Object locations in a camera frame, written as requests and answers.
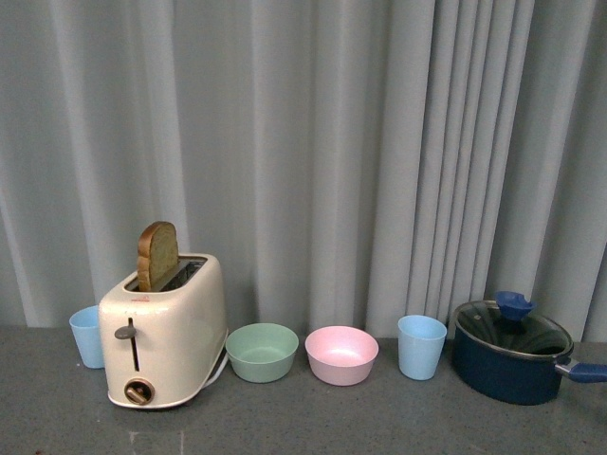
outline cream toaster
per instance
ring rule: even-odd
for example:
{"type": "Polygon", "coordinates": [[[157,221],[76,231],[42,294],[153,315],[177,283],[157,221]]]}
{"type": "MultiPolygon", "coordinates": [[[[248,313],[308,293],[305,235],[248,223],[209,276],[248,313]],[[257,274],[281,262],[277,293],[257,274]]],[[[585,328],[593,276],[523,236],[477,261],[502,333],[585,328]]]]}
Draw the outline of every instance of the cream toaster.
{"type": "Polygon", "coordinates": [[[185,403],[208,381],[228,336],[219,262],[180,254],[152,292],[139,292],[134,272],[103,297],[99,324],[112,403],[185,403]]]}

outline toaster dial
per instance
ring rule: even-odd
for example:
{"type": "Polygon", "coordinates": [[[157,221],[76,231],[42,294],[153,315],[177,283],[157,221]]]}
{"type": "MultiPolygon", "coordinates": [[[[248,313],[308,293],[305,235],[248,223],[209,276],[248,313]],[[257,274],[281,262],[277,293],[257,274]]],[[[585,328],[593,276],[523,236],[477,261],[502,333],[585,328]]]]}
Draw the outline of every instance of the toaster dial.
{"type": "Polygon", "coordinates": [[[154,386],[145,379],[132,379],[124,386],[124,395],[131,403],[145,406],[154,398],[154,386]]]}

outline blue cup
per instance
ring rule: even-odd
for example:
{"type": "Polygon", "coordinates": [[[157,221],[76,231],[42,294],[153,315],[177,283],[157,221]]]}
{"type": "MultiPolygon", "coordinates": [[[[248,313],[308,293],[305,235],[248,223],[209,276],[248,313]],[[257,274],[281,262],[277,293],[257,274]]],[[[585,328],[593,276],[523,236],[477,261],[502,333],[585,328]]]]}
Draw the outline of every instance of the blue cup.
{"type": "Polygon", "coordinates": [[[103,368],[98,310],[97,305],[89,306],[74,313],[69,319],[80,357],[88,368],[103,368]]]}
{"type": "Polygon", "coordinates": [[[407,377],[424,381],[434,376],[445,344],[447,327],[428,316],[398,320],[398,367],[407,377]]]}

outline toast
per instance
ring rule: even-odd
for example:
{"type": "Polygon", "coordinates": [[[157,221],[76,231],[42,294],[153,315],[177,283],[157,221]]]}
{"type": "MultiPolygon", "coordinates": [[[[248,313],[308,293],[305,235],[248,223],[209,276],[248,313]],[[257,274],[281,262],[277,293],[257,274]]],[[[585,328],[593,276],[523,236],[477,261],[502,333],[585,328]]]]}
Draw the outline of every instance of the toast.
{"type": "Polygon", "coordinates": [[[152,223],[139,237],[137,259],[139,291],[152,291],[157,281],[178,262],[179,248],[175,226],[168,221],[152,223]]]}

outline pink bowl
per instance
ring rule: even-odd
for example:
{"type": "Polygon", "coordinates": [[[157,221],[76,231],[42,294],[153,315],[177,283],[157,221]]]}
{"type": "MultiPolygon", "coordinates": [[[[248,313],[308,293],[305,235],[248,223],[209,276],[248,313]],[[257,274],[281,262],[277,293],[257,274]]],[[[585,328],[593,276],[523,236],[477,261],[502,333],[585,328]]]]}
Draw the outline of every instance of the pink bowl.
{"type": "Polygon", "coordinates": [[[376,340],[366,332],[335,325],[312,332],[305,339],[312,373],[334,386],[353,386],[371,372],[379,353],[376,340]]]}

